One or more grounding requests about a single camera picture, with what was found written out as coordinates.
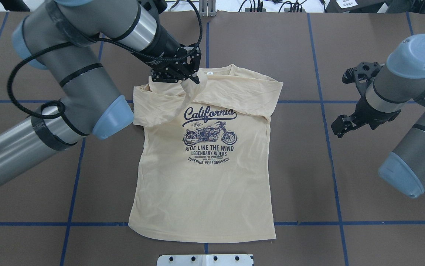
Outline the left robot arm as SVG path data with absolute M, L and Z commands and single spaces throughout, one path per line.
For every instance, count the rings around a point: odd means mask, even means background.
M 130 125 L 134 114 L 90 46 L 108 42 L 151 68 L 152 80 L 176 83 L 189 103 L 206 84 L 198 44 L 179 44 L 161 25 L 163 0 L 46 0 L 13 32 L 22 62 L 7 81 L 12 103 L 28 117 L 0 135 L 0 187 L 85 136 L 106 139 Z M 31 111 L 13 93 L 26 64 L 48 69 L 65 92 Z

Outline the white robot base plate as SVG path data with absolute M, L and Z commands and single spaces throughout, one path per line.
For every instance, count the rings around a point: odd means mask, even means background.
M 157 266 L 253 266 L 249 254 L 161 255 Z

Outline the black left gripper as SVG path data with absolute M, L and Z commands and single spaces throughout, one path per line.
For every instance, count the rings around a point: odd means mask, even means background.
M 168 61 L 166 58 L 154 59 L 150 62 L 151 78 L 154 82 L 178 83 L 190 79 L 200 84 L 198 77 L 202 57 L 198 47 L 179 47 L 177 56 Z

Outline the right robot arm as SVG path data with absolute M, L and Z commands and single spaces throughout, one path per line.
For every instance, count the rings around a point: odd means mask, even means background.
M 378 175 L 408 198 L 425 196 L 425 34 L 405 38 L 385 62 L 360 62 L 347 69 L 341 80 L 354 84 L 360 99 L 353 113 L 333 121 L 332 132 L 339 138 L 362 126 L 376 129 L 389 123 L 410 105 L 419 108 Z

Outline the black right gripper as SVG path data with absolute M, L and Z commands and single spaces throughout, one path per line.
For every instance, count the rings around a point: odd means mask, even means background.
M 342 138 L 344 134 L 354 131 L 366 124 L 369 124 L 371 129 L 374 130 L 378 126 L 393 121 L 401 110 L 391 113 L 385 113 L 371 107 L 366 98 L 361 97 L 356 104 L 356 111 L 353 116 L 340 115 L 331 124 L 333 134 L 338 138 Z

